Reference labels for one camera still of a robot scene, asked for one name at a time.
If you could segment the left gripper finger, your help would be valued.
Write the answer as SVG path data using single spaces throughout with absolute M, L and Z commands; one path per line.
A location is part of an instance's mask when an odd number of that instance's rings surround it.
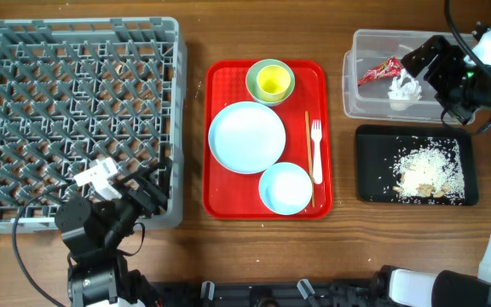
M 137 180 L 137 179 L 146 179 L 148 180 L 149 177 L 153 172 L 155 172 L 159 168 L 159 165 L 153 165 L 150 167 L 140 167 L 138 168 L 135 172 L 131 173 L 130 175 L 118 179 L 116 182 L 113 183 L 113 187 L 117 188 L 119 186 L 124 186 L 127 182 L 131 180 Z
M 166 205 L 170 197 L 170 178 L 172 169 L 172 160 L 170 158 L 164 158 L 159 163 L 159 203 Z

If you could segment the white napkin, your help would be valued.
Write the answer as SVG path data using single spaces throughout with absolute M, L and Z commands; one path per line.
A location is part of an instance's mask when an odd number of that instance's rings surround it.
M 388 97 L 391 100 L 390 107 L 394 111 L 404 111 L 414 101 L 422 97 L 422 88 L 419 81 L 410 75 L 406 69 L 402 69 L 398 77 L 393 77 Z

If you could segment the red snack wrapper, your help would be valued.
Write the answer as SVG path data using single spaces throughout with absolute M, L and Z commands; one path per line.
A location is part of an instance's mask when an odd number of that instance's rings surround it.
M 401 74 L 403 69 L 404 66 L 399 60 L 394 56 L 391 56 L 378 66 L 368 69 L 362 78 L 357 81 L 357 85 L 362 86 L 378 79 L 397 77 Z

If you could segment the light blue bowl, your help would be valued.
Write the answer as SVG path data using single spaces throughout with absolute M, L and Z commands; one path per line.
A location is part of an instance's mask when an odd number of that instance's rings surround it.
M 313 195 L 309 174 L 299 165 L 280 162 L 260 177 L 258 193 L 265 207 L 281 216 L 291 216 L 307 207 Z

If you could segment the green bowl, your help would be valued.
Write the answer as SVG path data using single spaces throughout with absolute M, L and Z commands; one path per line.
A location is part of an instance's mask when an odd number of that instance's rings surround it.
M 288 91 L 286 92 L 286 95 L 280 101 L 266 102 L 266 101 L 261 100 L 260 96 L 258 94 L 257 75 L 258 75 L 259 71 L 267 65 L 283 66 L 292 76 L 291 85 L 290 85 Z M 277 106 L 277 105 L 281 104 L 285 99 L 287 99 L 291 95 L 291 93 L 293 92 L 294 87 L 295 87 L 295 75 L 294 75 L 294 72 L 292 71 L 292 69 L 287 64 L 285 64 L 283 61 L 279 61 L 279 60 L 275 60 L 275 59 L 266 59 L 266 60 L 261 60 L 261 61 L 256 62 L 255 64 L 253 64 L 249 68 L 249 70 L 246 74 L 246 77 L 245 77 L 245 84 L 246 84 L 246 88 L 247 88 L 249 94 L 254 98 L 255 101 L 262 103 L 266 106 L 273 107 L 273 106 Z

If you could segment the yellow cup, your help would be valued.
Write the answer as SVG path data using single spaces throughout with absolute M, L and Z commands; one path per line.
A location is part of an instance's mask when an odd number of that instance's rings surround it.
M 291 74 L 280 65 L 267 65 L 257 75 L 260 99 L 276 102 L 283 99 L 292 81 Z

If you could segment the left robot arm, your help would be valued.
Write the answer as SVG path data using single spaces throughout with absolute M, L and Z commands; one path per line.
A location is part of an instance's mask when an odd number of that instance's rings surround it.
M 111 183 L 118 174 L 111 158 L 97 159 L 73 177 L 82 187 L 90 184 L 100 202 L 73 197 L 59 208 L 55 224 L 69 249 L 68 297 L 73 306 L 163 306 L 163 297 L 139 270 L 129 270 L 131 252 L 118 248 L 134 234 L 136 225 L 146 231 L 140 217 L 166 208 L 172 161 L 162 159 Z

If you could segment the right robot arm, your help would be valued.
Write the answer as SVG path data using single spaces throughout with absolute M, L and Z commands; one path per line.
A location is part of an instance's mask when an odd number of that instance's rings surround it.
M 491 109 L 491 66 L 465 43 L 450 10 L 444 14 L 457 43 L 434 36 L 401 62 L 413 76 L 426 70 L 425 80 L 436 90 L 443 111 L 466 124 L 477 109 Z M 491 118 L 484 126 L 491 127 Z M 433 275 L 385 265 L 373 276 L 367 298 L 370 305 L 491 306 L 491 235 L 476 276 L 450 270 Z

